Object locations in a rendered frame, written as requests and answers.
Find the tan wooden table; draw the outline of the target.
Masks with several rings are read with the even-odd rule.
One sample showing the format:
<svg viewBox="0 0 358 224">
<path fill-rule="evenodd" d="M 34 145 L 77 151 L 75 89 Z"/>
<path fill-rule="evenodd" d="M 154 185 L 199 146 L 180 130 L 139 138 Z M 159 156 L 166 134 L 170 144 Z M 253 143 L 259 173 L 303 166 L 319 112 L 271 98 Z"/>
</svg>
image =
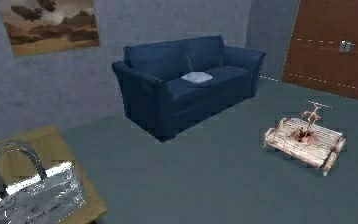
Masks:
<svg viewBox="0 0 358 224">
<path fill-rule="evenodd" d="M 70 161 L 75 166 L 84 186 L 86 204 L 58 224 L 100 224 L 99 219 L 107 213 L 108 208 L 56 127 L 41 127 L 0 139 L 0 143 L 10 139 L 22 140 L 30 144 L 47 168 L 65 161 Z M 9 184 L 35 173 L 31 162 L 19 152 L 0 158 L 0 169 L 3 178 Z"/>
</svg>

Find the white pillow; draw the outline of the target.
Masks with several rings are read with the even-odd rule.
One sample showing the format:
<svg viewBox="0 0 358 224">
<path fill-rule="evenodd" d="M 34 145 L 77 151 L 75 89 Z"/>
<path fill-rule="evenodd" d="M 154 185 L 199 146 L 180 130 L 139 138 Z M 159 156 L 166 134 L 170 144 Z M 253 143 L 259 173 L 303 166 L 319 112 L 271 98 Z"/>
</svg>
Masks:
<svg viewBox="0 0 358 224">
<path fill-rule="evenodd" d="M 204 83 L 213 79 L 210 74 L 205 72 L 190 72 L 182 76 L 182 79 L 190 83 Z"/>
</svg>

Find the framed brown landscape picture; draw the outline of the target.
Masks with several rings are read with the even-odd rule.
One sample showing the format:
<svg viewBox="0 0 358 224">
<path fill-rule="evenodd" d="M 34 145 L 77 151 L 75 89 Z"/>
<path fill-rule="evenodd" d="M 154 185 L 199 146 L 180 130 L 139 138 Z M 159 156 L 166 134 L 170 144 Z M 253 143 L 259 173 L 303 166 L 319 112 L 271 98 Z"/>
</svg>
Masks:
<svg viewBox="0 0 358 224">
<path fill-rule="evenodd" d="M 95 0 L 0 0 L 15 56 L 98 47 L 95 12 Z"/>
</svg>

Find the dark blue sofa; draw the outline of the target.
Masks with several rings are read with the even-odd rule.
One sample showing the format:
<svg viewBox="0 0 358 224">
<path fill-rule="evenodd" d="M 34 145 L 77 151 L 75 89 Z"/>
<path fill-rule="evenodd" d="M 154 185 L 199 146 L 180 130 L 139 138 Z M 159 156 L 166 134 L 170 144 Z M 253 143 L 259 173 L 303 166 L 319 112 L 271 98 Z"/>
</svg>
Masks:
<svg viewBox="0 0 358 224">
<path fill-rule="evenodd" d="M 125 115 L 161 142 L 255 97 L 262 51 L 229 47 L 220 35 L 126 46 L 112 69 Z M 182 76 L 205 72 L 213 79 L 190 83 Z"/>
</svg>

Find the pale wooden slatted low table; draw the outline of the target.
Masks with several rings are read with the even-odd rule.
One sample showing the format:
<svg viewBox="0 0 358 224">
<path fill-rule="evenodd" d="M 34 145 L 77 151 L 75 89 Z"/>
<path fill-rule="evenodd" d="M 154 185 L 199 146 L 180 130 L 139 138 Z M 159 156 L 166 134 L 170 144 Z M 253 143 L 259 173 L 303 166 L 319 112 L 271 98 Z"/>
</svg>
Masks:
<svg viewBox="0 0 358 224">
<path fill-rule="evenodd" d="M 264 145 L 272 146 L 319 169 L 327 176 L 334 166 L 343 146 L 345 137 L 337 131 L 313 124 L 312 139 L 308 143 L 299 142 L 296 133 L 306 129 L 308 123 L 299 118 L 283 118 L 275 128 L 264 134 Z"/>
</svg>

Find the brown twig plant in pot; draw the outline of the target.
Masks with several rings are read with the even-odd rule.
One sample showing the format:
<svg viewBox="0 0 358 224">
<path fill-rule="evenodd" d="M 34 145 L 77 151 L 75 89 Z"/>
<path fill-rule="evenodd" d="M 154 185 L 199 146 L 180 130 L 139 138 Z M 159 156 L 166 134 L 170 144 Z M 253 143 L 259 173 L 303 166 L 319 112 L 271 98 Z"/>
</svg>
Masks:
<svg viewBox="0 0 358 224">
<path fill-rule="evenodd" d="M 311 127 L 321 119 L 321 116 L 318 114 L 318 110 L 323 107 L 323 104 L 313 102 L 314 110 L 313 111 L 304 111 L 301 114 L 302 118 L 306 118 L 308 126 L 306 129 L 300 127 L 294 133 L 294 139 L 303 144 L 309 144 L 313 138 L 314 132 L 311 130 Z"/>
</svg>

